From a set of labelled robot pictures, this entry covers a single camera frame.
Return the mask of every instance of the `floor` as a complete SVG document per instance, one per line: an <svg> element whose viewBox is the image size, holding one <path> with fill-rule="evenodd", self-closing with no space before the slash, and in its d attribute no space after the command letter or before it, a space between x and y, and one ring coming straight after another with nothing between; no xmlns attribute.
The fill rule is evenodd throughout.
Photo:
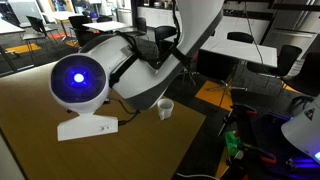
<svg viewBox="0 0 320 180"><path fill-rule="evenodd" d="M141 51L147 57L153 57L153 47L154 47L154 35L153 30L148 30L148 36L150 42L140 40L139 47ZM7 35L0 37L1 45L4 47L12 47L17 45L22 45L23 42L20 40L20 37L17 35ZM39 42L41 47L45 47L44 42ZM57 61L59 58L64 57L71 53L76 53L77 49L71 46L63 44L61 41L55 42L55 46L58 49L57 51L50 47L48 51L43 48L42 50L36 51L34 55L34 63L36 66L41 66L42 64L50 63ZM25 67L32 64L30 54L24 53L21 54L19 58L10 55L10 58L13 59L14 64L18 68ZM0 57L0 74L6 76L10 74L10 69L3 60L3 57ZM204 115L206 119L195 138L193 144L188 150L188 153L185 155L180 166L177 168L177 173L192 175L192 174L205 174L214 176L218 168L220 161L221 153L224 148L224 138L217 137L217 134L222 126L222 119L227 115L228 111L220 109L212 104L204 102L200 99L195 98L195 94L199 91L202 85L208 80L208 78L201 75L193 76L196 81L196 85L193 85L189 79L183 81L183 76L179 75L168 87L165 96L184 104ZM234 85L247 87L248 91L266 94L270 96L276 96L281 87L281 81L278 79L270 79L268 86L266 85L268 78L261 77L251 72L248 72L245 68L242 71L238 71L236 74L236 81ZM281 96L293 96L290 92L282 93ZM0 148L0 159L4 157L9 157L9 151L1 150ZM13 159L8 159L12 165L1 166L0 163L0 172L8 172L0 174L0 179L22 179L22 176L19 176L19 172ZM174 175L173 179L184 179L178 175ZM207 179L204 177L198 177L195 179Z"/></svg>

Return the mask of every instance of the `glowing blue eye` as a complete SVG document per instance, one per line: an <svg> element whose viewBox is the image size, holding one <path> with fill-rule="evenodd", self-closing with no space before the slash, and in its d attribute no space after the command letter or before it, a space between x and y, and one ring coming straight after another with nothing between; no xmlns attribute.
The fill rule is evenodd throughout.
<svg viewBox="0 0 320 180"><path fill-rule="evenodd" d="M318 152L316 155L314 155L319 161L320 161L320 152Z"/></svg>
<svg viewBox="0 0 320 180"><path fill-rule="evenodd" d="M81 82L83 82L84 77L83 77L82 74L79 74L79 73L78 73L78 74L76 74L76 75L73 76L73 79L74 79L75 82L81 83Z"/></svg>

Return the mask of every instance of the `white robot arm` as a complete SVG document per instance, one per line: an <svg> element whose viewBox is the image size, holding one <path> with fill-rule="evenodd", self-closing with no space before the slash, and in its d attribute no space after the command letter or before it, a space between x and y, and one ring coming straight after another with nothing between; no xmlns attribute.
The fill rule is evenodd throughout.
<svg viewBox="0 0 320 180"><path fill-rule="evenodd" d="M223 3L224 0L177 0L183 29L178 51L191 57L200 49L221 20ZM55 65L49 83L52 95L59 104L79 114L58 126L59 140L117 132L116 118L93 115L111 87L132 108L145 110L156 104L183 69L183 64L172 54L160 69L152 68L136 55L125 38L101 37ZM121 76L113 85L110 80L117 73Z"/></svg>

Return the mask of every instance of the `white desk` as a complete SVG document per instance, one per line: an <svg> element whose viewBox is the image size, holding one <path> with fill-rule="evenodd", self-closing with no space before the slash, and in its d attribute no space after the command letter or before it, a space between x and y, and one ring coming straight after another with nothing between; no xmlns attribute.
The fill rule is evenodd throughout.
<svg viewBox="0 0 320 180"><path fill-rule="evenodd" d="M130 27L130 25L128 24L124 24L116 21L87 23L87 24L83 24L83 26L86 26L92 29L97 29L99 31L104 31L104 32Z"/></svg>
<svg viewBox="0 0 320 180"><path fill-rule="evenodd" d="M19 28L11 23L8 23L7 21L0 19L0 35L21 33L21 32L24 32L24 29ZM17 72L18 71L17 68L11 62L10 58L7 56L5 50L1 47L1 45L0 45L0 53L2 54L4 59L7 61L7 63L10 65L11 69L14 72Z"/></svg>
<svg viewBox="0 0 320 180"><path fill-rule="evenodd" d="M66 28L64 27L63 21L69 20L70 16L83 16L82 14L76 14L69 11L61 11L61 12L50 12L50 13L42 13L42 15L57 19L60 21L65 37L68 36Z"/></svg>
<svg viewBox="0 0 320 180"><path fill-rule="evenodd" d="M175 36L171 36L165 40L173 42L174 38ZM263 64L270 67L277 67L277 49L261 45L258 45L258 48L263 59ZM201 49L261 64L260 55L254 44L228 39L221 41L214 37L209 37L201 46Z"/></svg>

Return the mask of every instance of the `small white cup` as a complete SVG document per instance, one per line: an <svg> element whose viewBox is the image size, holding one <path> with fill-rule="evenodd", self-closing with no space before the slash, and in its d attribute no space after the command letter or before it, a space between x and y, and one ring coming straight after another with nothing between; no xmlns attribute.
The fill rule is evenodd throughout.
<svg viewBox="0 0 320 180"><path fill-rule="evenodd" d="M160 120L167 119L171 116L174 103L170 99L160 99L158 101L158 114Z"/></svg>

